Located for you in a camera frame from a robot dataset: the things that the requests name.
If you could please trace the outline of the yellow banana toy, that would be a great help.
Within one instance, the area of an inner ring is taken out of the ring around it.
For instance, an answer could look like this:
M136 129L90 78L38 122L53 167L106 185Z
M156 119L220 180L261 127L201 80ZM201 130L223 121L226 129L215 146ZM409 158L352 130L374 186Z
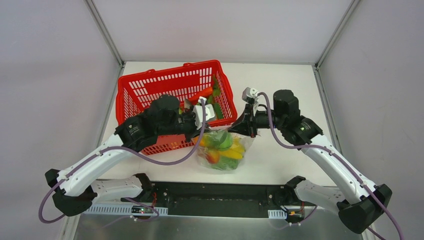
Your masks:
M242 139L236 137L233 139L232 145L226 150L219 150L218 153L226 158L241 160L244 158L246 148L242 144Z

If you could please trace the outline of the green bell pepper toy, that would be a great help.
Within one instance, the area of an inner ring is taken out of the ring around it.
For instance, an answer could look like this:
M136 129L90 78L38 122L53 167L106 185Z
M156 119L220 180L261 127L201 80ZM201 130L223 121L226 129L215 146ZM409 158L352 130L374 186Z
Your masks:
M227 150L233 144L232 135L224 129L212 130L207 134L212 138L212 147L209 147L211 149Z

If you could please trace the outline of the clear zip top bag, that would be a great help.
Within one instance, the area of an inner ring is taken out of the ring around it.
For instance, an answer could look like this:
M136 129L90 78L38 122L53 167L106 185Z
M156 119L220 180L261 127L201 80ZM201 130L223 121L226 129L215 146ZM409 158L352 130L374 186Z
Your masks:
M226 128L206 130L202 136L191 139L196 144L198 163L208 169L222 172L236 170L243 163L254 138L229 132Z

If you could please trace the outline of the green napa cabbage toy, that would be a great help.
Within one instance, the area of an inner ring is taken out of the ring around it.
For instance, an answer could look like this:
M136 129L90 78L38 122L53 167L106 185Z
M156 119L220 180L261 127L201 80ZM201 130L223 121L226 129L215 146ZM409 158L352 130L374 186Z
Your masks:
M211 168L220 171L232 171L238 168L241 160L221 156L217 163L211 164Z

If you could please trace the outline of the green orange mango toy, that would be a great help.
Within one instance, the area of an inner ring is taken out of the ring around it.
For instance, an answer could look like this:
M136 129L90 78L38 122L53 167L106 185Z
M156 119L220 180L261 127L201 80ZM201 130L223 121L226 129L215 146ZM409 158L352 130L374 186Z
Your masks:
M199 141L199 146L203 148L211 148L213 146L212 137L209 134L204 134L202 137L196 136L192 139L194 143Z

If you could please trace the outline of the red peach toy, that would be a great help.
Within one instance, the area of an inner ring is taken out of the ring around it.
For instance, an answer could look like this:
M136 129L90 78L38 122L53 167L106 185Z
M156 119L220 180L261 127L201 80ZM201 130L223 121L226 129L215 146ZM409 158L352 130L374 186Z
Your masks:
M212 165L217 164L220 161L220 157L220 152L216 149L208 149L206 151L205 158Z

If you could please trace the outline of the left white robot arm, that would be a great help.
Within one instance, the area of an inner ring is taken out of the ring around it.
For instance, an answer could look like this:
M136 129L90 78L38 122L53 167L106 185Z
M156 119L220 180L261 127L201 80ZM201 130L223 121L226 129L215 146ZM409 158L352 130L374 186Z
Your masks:
M149 201L153 185L146 174L112 180L102 180L101 176L131 156L141 157L142 150L155 145L160 136L184 135L187 140L201 137L207 126L206 103L201 97L190 111L181 113L175 96L161 95L143 112L127 118L102 145L74 165L48 170L47 197L68 217L85 212L98 201Z

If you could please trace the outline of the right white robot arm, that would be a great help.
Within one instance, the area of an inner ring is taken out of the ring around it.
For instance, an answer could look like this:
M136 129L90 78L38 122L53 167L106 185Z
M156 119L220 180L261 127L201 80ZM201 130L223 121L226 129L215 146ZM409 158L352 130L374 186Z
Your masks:
M301 114L299 100L291 90L278 90L267 98L266 108L258 110L261 93L246 88L243 114L229 131L254 138L258 130L280 132L286 149L296 149L312 159L336 184L336 189L320 186L304 177L296 176L286 183L284 200L290 205L309 202L336 214L353 233L361 234L381 215L388 212L392 190L386 184L376 184L358 171L333 146L323 130L310 118Z

